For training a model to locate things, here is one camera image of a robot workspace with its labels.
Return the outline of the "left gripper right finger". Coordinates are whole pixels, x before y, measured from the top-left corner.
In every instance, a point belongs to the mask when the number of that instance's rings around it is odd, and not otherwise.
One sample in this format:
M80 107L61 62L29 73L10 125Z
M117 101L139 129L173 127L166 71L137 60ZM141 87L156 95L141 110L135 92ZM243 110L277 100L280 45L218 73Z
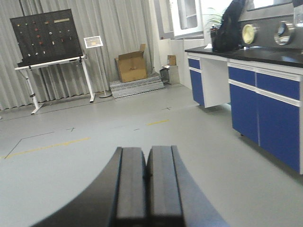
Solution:
M199 188L177 146L153 146L147 163L151 227L227 227Z

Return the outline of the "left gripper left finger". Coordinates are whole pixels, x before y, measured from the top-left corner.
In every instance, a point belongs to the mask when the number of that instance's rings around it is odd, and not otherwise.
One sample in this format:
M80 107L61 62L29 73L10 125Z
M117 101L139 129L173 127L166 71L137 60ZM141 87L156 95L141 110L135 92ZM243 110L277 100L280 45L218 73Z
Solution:
M140 148L118 147L76 198L36 227L145 227L145 159Z

